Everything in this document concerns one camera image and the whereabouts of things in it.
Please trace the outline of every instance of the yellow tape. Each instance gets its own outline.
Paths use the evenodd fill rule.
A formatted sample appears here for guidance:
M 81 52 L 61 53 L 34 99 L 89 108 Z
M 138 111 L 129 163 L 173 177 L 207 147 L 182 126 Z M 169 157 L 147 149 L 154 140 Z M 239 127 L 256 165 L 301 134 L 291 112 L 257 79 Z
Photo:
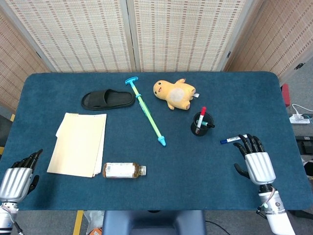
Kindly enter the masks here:
M 73 235 L 79 235 L 80 233 L 80 227 L 82 225 L 83 214 L 84 214 L 84 211 L 77 211 Z

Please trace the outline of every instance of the silver robot hand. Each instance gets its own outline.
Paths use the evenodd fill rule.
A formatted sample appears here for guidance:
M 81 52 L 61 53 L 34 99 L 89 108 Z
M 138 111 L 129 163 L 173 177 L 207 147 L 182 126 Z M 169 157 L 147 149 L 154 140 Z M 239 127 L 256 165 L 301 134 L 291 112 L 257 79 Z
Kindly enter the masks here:
M 244 146 L 240 143 L 234 143 L 234 145 L 243 155 L 248 171 L 242 170 L 238 164 L 234 166 L 240 175 L 260 187 L 259 196 L 262 205 L 257 209 L 257 213 L 268 220 L 274 234 L 294 235 L 284 204 L 278 191 L 271 184 L 276 179 L 276 175 L 268 153 L 265 152 L 261 141 L 256 136 L 247 134 L 250 142 L 243 135 L 239 137 Z
M 28 158 L 14 163 L 6 170 L 0 186 L 0 235 L 11 234 L 13 225 L 22 235 L 22 230 L 15 222 L 21 202 L 32 190 L 35 189 L 39 176 L 33 178 L 33 172 L 42 149 L 33 153 Z

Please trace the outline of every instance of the red marker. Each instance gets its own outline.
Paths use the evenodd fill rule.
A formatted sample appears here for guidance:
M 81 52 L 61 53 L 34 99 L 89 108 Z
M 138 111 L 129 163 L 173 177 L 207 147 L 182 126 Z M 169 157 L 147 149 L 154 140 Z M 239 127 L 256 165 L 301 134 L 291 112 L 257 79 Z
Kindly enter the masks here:
M 202 120 L 203 120 L 203 117 L 204 117 L 205 111 L 206 111 L 206 107 L 205 107 L 205 106 L 203 106 L 203 107 L 202 107 L 202 109 L 201 109 L 201 113 L 200 113 L 200 117 L 199 117 L 199 121 L 198 121 L 197 129 L 196 129 L 196 134 L 198 134 L 198 133 L 199 133 L 199 128 L 201 127 L 201 123 L 202 123 Z

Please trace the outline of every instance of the woven panel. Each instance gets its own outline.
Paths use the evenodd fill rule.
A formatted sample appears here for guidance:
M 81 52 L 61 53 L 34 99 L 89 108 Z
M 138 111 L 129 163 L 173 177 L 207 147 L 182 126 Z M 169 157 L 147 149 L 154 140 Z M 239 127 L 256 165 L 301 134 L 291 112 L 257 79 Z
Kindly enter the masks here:
M 57 71 L 131 71 L 119 0 L 6 0 Z
M 271 71 L 278 77 L 313 46 L 313 1 L 271 0 L 229 71 Z
M 0 103 L 14 111 L 26 78 L 49 70 L 1 10 L 0 53 Z
M 134 0 L 142 71 L 214 71 L 245 0 Z

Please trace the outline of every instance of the black pen cup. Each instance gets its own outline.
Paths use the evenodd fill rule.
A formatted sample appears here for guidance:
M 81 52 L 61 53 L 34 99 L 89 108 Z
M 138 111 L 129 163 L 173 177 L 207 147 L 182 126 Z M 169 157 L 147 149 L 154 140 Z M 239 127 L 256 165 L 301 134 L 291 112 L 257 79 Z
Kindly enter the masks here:
M 191 129 L 191 132 L 196 135 L 196 136 L 204 136 L 208 129 L 210 128 L 214 128 L 214 120 L 212 118 L 212 116 L 208 113 L 205 113 L 204 116 L 203 116 L 203 120 L 202 120 L 202 123 L 203 122 L 207 122 L 208 124 L 207 125 L 201 125 L 200 128 L 197 127 L 198 125 L 198 120 L 200 118 L 200 113 L 201 112 L 198 112 L 194 115 L 194 118 L 193 118 L 193 121 L 192 121 L 192 124 L 190 126 L 190 129 Z

